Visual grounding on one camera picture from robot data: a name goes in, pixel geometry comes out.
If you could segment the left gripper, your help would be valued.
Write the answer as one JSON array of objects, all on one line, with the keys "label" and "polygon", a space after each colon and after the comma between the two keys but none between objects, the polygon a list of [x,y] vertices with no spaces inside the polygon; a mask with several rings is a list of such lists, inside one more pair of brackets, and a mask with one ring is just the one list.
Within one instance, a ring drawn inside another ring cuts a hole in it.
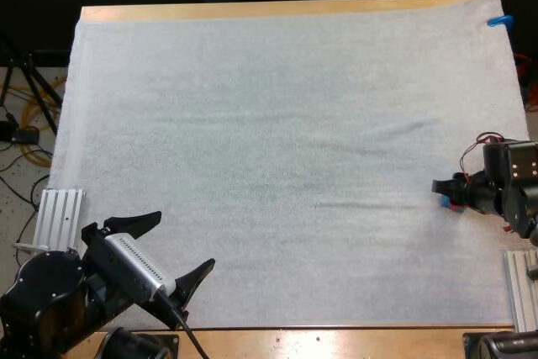
[{"label": "left gripper", "polygon": [[180,328],[185,309],[205,277],[214,269],[210,258],[189,273],[175,279],[138,239],[161,222],[161,211],[134,217],[111,217],[99,229],[83,228],[87,244],[83,260],[103,280],[104,312],[113,319],[136,305],[168,328]]}]

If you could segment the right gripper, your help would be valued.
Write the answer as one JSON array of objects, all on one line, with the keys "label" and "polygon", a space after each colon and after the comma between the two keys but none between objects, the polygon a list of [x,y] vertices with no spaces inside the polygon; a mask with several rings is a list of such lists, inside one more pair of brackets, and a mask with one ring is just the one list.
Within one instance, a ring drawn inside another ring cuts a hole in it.
[{"label": "right gripper", "polygon": [[[481,147],[483,169],[464,166],[467,154]],[[520,209],[537,213],[537,143],[531,140],[476,139],[462,153],[460,171],[449,180],[433,180],[431,192],[481,214],[507,214]]]}]

